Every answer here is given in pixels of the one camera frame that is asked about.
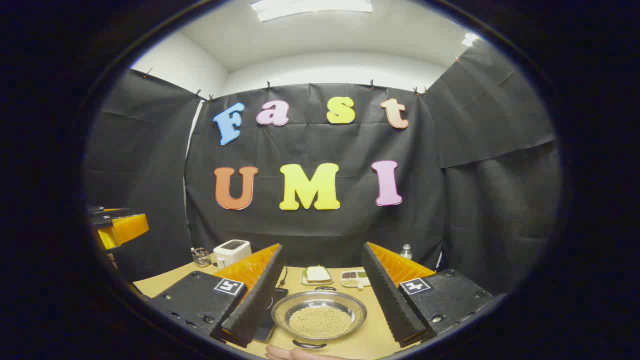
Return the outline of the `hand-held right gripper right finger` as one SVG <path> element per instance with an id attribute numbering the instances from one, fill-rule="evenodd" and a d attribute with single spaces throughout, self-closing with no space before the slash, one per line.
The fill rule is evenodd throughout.
<path id="1" fill-rule="evenodd" d="M 374 243 L 364 244 L 361 262 L 401 347 L 456 330 L 495 299 L 456 269 L 436 272 Z"/>

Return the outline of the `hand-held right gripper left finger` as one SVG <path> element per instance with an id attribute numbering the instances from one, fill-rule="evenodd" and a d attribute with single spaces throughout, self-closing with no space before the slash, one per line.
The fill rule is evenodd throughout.
<path id="1" fill-rule="evenodd" d="M 190 332 L 247 347 L 284 267 L 283 248 L 274 244 L 212 275 L 192 271 L 151 298 L 150 305 Z"/>

